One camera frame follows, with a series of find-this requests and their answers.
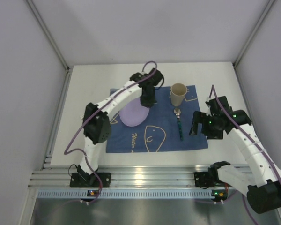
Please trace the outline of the purple plate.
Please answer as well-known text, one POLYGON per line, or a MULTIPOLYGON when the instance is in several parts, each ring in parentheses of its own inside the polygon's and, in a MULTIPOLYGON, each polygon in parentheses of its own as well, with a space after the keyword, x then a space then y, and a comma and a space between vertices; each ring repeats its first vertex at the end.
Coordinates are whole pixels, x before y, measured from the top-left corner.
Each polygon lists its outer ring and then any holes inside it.
POLYGON ((119 111, 122 123, 128 127, 140 125, 148 116, 149 108, 141 105, 141 99, 136 98, 119 111))

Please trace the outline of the spoon with teal handle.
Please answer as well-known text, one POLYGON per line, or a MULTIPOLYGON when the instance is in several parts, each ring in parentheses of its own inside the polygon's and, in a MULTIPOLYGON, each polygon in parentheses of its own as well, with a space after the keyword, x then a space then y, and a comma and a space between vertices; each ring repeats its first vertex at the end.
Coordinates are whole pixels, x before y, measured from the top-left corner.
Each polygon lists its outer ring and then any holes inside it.
POLYGON ((174 113, 175 113, 175 116, 177 118, 179 137, 180 137, 180 140, 183 141, 184 137, 183 137, 183 131, 182 131, 182 123, 181 123, 181 120, 180 120, 181 110, 178 107, 176 107, 174 109, 174 113))

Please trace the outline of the beige paper cup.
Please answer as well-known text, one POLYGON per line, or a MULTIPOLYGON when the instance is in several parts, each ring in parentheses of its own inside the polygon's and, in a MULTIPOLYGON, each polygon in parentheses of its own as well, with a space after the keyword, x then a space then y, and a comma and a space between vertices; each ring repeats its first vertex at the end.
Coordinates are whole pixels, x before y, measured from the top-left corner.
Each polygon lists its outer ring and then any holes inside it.
POLYGON ((176 83, 170 88, 170 99, 173 106, 182 104, 187 93, 187 87, 181 83, 176 83))

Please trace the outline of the blue fish placemat cloth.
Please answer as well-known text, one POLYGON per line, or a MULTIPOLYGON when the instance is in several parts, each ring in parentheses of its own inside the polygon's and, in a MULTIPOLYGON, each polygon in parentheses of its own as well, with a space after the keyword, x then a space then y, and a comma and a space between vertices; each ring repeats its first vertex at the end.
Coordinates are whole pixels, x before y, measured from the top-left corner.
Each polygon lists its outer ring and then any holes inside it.
POLYGON ((193 113, 200 110, 194 85, 187 86, 186 96, 179 106, 183 141, 179 137, 175 107, 170 101, 170 87, 157 90, 156 100, 157 103, 149 109, 147 118, 138 126, 124 125, 119 112, 111 119, 111 135, 107 141, 106 153, 152 153, 208 148, 203 134, 189 135, 193 113))

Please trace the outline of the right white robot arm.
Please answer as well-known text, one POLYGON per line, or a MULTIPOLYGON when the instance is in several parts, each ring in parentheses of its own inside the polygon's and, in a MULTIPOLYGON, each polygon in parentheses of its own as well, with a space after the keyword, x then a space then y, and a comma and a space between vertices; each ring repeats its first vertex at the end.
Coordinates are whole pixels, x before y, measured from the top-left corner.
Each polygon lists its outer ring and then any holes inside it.
POLYGON ((209 140, 230 137, 247 162, 253 177, 238 171, 231 163, 221 161, 208 168, 209 182, 214 186, 226 183, 242 193, 258 214, 281 208, 281 170, 256 135, 252 121, 244 110, 234 111, 225 96, 209 99, 208 112, 195 111, 190 135, 198 133, 209 140))

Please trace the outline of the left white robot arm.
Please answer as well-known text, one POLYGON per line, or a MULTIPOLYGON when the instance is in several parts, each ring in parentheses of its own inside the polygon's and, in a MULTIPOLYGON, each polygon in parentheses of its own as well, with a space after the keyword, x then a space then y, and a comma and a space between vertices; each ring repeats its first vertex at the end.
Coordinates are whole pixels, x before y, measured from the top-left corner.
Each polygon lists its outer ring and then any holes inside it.
POLYGON ((96 178, 101 145, 111 135, 111 119, 134 100, 148 110, 155 103, 156 86, 164 82, 163 74, 153 68, 148 74, 144 71, 133 74, 124 86, 100 103, 89 103, 83 118, 84 159, 77 166, 83 181, 92 183, 96 178))

